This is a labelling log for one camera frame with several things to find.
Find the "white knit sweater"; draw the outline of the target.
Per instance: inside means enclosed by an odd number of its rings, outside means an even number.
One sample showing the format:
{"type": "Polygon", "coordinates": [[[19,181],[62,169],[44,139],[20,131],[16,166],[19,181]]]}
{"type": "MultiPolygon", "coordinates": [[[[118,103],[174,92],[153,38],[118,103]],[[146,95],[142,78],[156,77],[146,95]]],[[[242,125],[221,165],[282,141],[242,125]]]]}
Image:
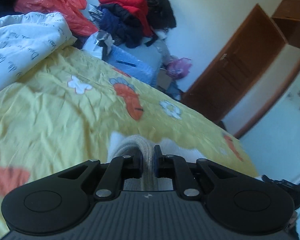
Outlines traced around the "white knit sweater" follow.
{"type": "MultiPolygon", "coordinates": [[[[140,179],[125,180],[123,189],[126,191],[170,191],[173,189],[172,180],[157,178],[154,174],[154,146],[155,142],[140,135],[124,136],[119,132],[110,135],[107,162],[115,157],[127,155],[128,151],[138,148],[143,155],[143,173],[140,179]]],[[[196,148],[185,149],[173,140],[164,138],[159,142],[162,154],[175,154],[183,157],[189,163],[195,163],[199,158],[206,158],[196,148]]]]}

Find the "dark clothes pile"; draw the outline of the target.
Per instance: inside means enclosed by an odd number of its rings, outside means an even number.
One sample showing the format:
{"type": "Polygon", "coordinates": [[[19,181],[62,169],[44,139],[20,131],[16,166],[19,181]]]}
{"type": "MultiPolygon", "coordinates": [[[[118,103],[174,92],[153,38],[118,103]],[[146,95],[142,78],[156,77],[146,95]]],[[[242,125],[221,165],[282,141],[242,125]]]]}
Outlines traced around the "dark clothes pile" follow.
{"type": "Polygon", "coordinates": [[[146,0],[147,22],[151,29],[168,30],[177,27],[177,22],[169,0],[146,0]]]}

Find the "white wardrobe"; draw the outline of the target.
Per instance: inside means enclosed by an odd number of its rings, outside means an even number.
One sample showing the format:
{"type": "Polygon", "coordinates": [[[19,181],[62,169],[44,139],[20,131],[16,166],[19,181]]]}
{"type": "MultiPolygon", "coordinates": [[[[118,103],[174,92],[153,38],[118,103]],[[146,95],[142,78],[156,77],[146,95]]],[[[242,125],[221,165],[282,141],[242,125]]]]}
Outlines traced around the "white wardrobe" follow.
{"type": "Polygon", "coordinates": [[[260,175],[300,183],[300,73],[241,143],[260,175]]]}

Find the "yellow carrot print bedsheet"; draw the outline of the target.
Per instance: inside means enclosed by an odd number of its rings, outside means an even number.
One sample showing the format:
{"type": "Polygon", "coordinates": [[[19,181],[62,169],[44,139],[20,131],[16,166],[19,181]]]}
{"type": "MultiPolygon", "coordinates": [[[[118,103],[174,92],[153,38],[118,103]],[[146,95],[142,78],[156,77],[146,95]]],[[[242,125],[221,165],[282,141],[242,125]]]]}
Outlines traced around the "yellow carrot print bedsheet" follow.
{"type": "Polygon", "coordinates": [[[74,47],[0,91],[1,214],[11,190],[89,159],[110,161],[131,135],[189,162],[206,158],[256,177],[240,142],[198,112],[74,47]]]}

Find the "blue storage box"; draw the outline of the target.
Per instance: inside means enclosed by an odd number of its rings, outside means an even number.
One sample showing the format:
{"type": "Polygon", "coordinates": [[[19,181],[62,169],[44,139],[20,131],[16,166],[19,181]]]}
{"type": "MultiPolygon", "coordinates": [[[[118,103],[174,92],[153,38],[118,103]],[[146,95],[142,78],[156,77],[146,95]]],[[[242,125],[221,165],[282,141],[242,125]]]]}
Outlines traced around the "blue storage box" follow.
{"type": "Polygon", "coordinates": [[[144,38],[141,45],[128,48],[125,44],[112,45],[110,53],[103,59],[106,63],[126,74],[152,86],[157,85],[157,78],[162,65],[162,55],[154,46],[146,46],[144,38]]]}

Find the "pink plastic bag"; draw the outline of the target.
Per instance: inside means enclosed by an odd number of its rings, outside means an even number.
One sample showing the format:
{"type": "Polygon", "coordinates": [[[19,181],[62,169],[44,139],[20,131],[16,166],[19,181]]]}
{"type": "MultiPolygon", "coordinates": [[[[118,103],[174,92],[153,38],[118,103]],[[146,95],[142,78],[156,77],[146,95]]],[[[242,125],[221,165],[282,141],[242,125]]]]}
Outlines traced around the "pink plastic bag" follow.
{"type": "Polygon", "coordinates": [[[168,64],[166,74],[174,80],[180,80],[189,74],[191,67],[191,59],[185,57],[181,59],[175,59],[168,64]]]}

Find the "navy blue garment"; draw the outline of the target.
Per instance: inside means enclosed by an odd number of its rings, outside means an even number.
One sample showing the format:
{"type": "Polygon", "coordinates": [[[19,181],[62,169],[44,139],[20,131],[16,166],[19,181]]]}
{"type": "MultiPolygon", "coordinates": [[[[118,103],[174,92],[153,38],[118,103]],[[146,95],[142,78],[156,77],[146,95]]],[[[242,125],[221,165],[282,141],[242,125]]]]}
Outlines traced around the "navy blue garment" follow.
{"type": "Polygon", "coordinates": [[[99,29],[108,32],[112,38],[119,39],[128,48],[136,48],[143,39],[143,27],[138,18],[128,13],[124,20],[110,10],[102,8],[99,29]]]}

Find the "brown wooden door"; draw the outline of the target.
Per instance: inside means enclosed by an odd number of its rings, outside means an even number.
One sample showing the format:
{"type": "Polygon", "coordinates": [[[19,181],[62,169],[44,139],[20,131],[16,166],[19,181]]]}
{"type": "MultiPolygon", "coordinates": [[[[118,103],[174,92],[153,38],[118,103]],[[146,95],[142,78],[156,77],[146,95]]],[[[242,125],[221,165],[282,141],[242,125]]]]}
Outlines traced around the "brown wooden door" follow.
{"type": "Polygon", "coordinates": [[[181,98],[218,123],[262,77],[286,42],[276,24],[255,5],[224,48],[181,98]]]}

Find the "red jacket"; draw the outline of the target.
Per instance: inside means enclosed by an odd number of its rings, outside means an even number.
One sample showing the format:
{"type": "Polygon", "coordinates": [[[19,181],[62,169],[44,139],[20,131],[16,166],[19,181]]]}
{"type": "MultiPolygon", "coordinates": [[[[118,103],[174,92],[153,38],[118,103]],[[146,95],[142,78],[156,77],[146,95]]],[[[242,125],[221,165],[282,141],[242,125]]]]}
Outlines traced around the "red jacket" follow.
{"type": "Polygon", "coordinates": [[[147,37],[152,35],[152,30],[147,21],[148,5],[146,0],[98,0],[100,5],[118,4],[135,16],[142,24],[143,34],[147,37]]]}

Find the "white script print quilt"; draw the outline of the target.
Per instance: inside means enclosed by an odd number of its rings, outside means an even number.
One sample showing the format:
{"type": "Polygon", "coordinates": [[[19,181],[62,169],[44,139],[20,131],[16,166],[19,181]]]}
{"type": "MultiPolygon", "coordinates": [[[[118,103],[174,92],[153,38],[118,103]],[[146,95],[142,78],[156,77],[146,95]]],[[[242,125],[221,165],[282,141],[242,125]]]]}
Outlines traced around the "white script print quilt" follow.
{"type": "Polygon", "coordinates": [[[0,18],[0,91],[56,49],[76,40],[60,12],[0,18]]]}

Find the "red plastic bag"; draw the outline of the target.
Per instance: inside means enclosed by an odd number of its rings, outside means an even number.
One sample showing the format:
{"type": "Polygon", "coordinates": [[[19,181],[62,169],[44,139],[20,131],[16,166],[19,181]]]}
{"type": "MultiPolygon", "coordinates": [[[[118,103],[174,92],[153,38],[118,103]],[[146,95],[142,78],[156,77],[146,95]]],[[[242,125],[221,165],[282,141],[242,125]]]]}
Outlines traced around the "red plastic bag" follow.
{"type": "Polygon", "coordinates": [[[14,4],[14,10],[23,14],[60,12],[74,34],[90,36],[98,28],[82,14],[86,7],[86,0],[16,0],[14,4]]]}

